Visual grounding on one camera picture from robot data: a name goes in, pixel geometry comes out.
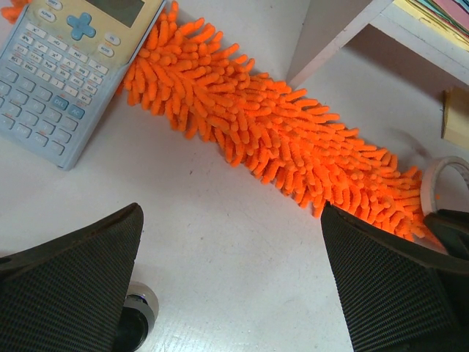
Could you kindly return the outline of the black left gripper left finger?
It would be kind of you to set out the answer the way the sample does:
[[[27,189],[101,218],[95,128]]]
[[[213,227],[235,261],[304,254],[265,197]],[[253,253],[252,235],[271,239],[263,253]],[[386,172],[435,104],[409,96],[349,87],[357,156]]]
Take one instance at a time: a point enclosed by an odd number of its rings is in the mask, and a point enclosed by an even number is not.
[[[132,203],[1,257],[1,350],[114,351],[143,224]]]

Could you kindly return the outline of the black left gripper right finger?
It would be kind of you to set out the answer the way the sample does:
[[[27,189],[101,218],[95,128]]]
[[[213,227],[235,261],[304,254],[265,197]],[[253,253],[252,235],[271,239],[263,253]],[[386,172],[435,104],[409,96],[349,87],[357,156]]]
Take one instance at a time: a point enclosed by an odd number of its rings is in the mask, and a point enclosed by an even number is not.
[[[322,235],[355,351],[468,349],[468,214],[424,223],[436,252],[327,205]]]

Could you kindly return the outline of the blue beige scientific calculator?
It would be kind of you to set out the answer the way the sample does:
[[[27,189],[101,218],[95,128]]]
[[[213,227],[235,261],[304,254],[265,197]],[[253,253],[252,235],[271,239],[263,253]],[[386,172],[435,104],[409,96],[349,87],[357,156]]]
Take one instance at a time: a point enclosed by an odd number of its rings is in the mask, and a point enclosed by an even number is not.
[[[1,135],[72,169],[163,1],[31,1],[1,50]]]

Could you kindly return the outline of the orange chenille duster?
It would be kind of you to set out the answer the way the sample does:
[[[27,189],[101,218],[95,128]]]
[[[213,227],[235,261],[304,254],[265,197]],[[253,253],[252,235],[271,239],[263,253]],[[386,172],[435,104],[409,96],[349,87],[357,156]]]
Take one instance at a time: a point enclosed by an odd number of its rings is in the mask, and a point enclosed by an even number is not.
[[[31,1],[1,15],[13,24]],[[203,19],[179,23],[177,2],[164,2],[117,92],[187,138],[215,142],[232,166],[244,165],[315,216],[326,204],[401,238],[436,242],[424,225],[421,173],[398,169],[387,149],[366,143],[327,106],[267,73]]]

